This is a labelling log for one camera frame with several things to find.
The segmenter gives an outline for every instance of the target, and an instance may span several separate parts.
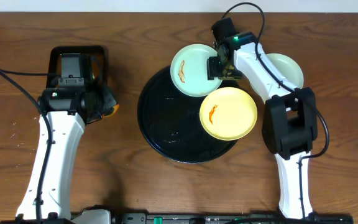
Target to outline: black plate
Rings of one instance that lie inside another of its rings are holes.
[[[223,81],[220,88],[227,86],[238,88],[236,81]],[[218,140],[204,130],[204,99],[180,92],[172,83],[170,67],[159,71],[147,82],[137,105],[144,138],[157,152],[179,162],[206,162],[223,155],[237,141]]]

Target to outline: green connector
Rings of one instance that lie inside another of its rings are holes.
[[[162,218],[161,217],[154,217],[154,224],[162,224]]]

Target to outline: wood grain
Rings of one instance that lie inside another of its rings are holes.
[[[275,210],[277,165],[264,146],[262,120],[228,153],[198,165],[162,157],[144,140],[136,118],[147,80],[182,47],[211,45],[211,25],[221,14],[0,13],[0,67],[46,72],[59,45],[109,49],[109,85],[121,104],[112,118],[86,127],[78,147],[71,210],[106,204],[120,211],[247,213]],[[241,31],[258,32],[258,14],[231,14]],[[323,157],[310,162],[310,199],[319,213],[350,213],[358,223],[358,14],[267,14],[266,52],[295,59],[305,86],[331,132]],[[34,97],[42,77],[14,77]],[[240,86],[263,103],[247,80]],[[23,199],[37,148],[33,105],[0,77],[0,220],[12,219]],[[314,142],[324,143],[322,129]]]

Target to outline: orange food piece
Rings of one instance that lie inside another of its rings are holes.
[[[215,113],[215,109],[216,109],[217,107],[218,107],[218,106],[215,105],[215,106],[211,109],[211,111],[209,112],[209,122],[211,122],[211,124],[214,124],[214,123],[212,122],[212,115]]]
[[[179,68],[179,70],[178,70],[178,75],[179,75],[180,81],[181,81],[182,83],[185,82],[185,73],[183,72],[183,67],[184,67],[184,66],[185,66],[185,61],[182,60],[182,61],[181,61],[181,64],[180,64],[180,68]]]

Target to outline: white plate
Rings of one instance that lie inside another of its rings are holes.
[[[171,63],[173,84],[188,96],[206,96],[216,90],[222,80],[208,80],[207,59],[217,54],[212,47],[203,44],[182,48]]]
[[[267,58],[273,63],[283,76],[296,85],[298,88],[303,87],[303,72],[301,67],[290,57],[284,54],[267,54]]]

